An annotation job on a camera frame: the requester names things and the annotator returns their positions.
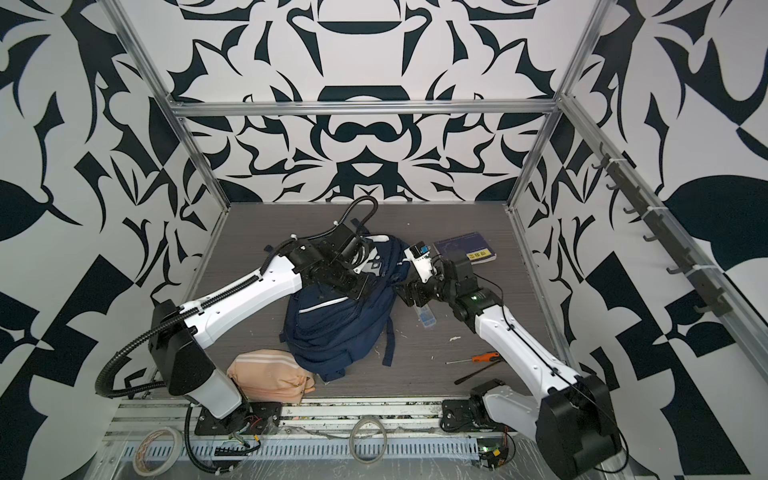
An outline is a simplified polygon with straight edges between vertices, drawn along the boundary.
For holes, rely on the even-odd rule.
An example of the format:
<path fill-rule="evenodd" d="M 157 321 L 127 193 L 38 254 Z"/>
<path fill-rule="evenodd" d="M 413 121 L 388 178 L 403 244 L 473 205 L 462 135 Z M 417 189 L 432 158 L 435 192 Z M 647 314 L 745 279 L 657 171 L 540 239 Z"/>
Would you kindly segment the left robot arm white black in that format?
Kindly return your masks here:
<path fill-rule="evenodd" d="M 322 236 L 289 238 L 259 269 L 220 290 L 180 306 L 158 306 L 152 325 L 164 330 L 150 335 L 148 349 L 162 384 L 219 420 L 232 416 L 245 407 L 245 397 L 205 349 L 241 321 L 305 287 L 328 286 L 355 300 L 369 294 L 378 274 L 374 261 L 389 240 L 343 225 Z"/>

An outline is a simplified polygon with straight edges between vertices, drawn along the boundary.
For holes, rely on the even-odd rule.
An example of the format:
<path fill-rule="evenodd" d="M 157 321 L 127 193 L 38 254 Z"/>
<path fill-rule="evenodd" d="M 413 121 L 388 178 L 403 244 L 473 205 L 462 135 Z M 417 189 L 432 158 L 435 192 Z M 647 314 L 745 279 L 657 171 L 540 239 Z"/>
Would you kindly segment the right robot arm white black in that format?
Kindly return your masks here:
<path fill-rule="evenodd" d="M 574 479 L 619 454 L 623 436 L 609 390 L 560 361 L 513 317 L 502 289 L 474 273 L 463 254 L 431 257 L 427 247 L 405 251 L 414 270 L 395 290 L 409 306 L 448 304 L 454 316 L 487 342 L 529 390 L 488 389 L 481 402 L 489 419 L 533 440 L 560 479 Z"/>

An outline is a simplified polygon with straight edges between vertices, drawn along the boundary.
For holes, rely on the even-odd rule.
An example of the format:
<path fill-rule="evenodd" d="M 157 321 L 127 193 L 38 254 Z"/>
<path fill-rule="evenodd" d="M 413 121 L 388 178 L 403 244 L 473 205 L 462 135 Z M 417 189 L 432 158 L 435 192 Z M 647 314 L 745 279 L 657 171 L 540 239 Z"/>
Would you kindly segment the navy blue student backpack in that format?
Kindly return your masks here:
<path fill-rule="evenodd" d="M 391 313 L 394 285 L 405 280 L 410 263 L 407 244 L 392 235 L 373 235 L 377 253 L 364 268 L 373 275 L 367 293 L 352 297 L 312 285 L 289 297 L 280 341 L 303 369 L 324 382 L 345 376 L 346 368 L 365 358 L 386 335 L 382 365 L 390 367 L 396 347 Z"/>

